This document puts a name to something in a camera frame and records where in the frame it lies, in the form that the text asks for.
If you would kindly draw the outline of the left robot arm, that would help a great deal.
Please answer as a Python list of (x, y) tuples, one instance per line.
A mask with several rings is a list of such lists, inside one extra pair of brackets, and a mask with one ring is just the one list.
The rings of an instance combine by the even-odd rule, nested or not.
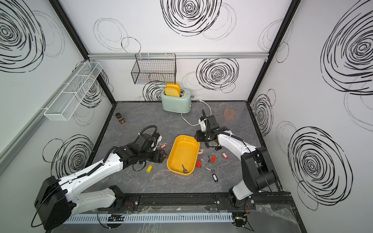
[(122, 192), (115, 187), (102, 191), (84, 191), (103, 178), (126, 169), (138, 162), (162, 163), (167, 153), (157, 146), (162, 136), (155, 132), (140, 132), (135, 141), (110, 148), (103, 160), (62, 178), (51, 176), (44, 180), (35, 200), (36, 216), (41, 226), (51, 231), (71, 216), (92, 209), (108, 208)]

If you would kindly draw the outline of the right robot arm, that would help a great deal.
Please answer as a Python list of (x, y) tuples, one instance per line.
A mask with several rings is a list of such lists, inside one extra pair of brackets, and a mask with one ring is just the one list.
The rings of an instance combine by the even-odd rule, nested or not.
[(203, 115), (199, 119), (201, 127), (195, 134), (198, 142), (217, 142), (218, 146), (228, 149), (241, 161), (242, 180), (233, 186), (229, 193), (231, 202), (236, 203), (264, 188), (270, 191), (271, 185), (278, 181), (278, 174), (268, 150), (246, 143), (234, 135), (227, 127), (220, 127), (213, 115)]

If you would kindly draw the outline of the yellow tag key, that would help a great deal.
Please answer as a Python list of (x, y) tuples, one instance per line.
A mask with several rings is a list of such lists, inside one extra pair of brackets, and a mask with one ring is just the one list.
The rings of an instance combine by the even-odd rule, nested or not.
[(151, 173), (153, 167), (154, 167), (154, 164), (153, 164), (153, 162), (151, 162), (151, 163), (148, 165), (146, 172), (147, 172), (147, 173)]

